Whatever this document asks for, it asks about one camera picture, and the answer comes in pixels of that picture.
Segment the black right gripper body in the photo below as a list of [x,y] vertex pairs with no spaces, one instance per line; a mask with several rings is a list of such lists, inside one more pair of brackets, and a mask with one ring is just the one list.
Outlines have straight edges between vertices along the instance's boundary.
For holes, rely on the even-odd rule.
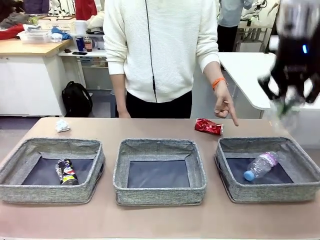
[[273,79],[279,87],[302,86],[310,79],[320,85],[320,33],[311,38],[279,36]]

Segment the person's left hand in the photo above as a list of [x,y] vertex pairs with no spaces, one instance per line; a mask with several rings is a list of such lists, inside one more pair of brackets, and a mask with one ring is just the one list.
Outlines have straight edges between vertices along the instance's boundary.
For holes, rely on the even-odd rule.
[[226,118],[231,116],[233,123],[236,127],[239,126],[236,110],[234,107],[233,99],[228,90],[227,83],[223,80],[220,81],[214,88],[214,93],[217,98],[214,113],[218,118]]

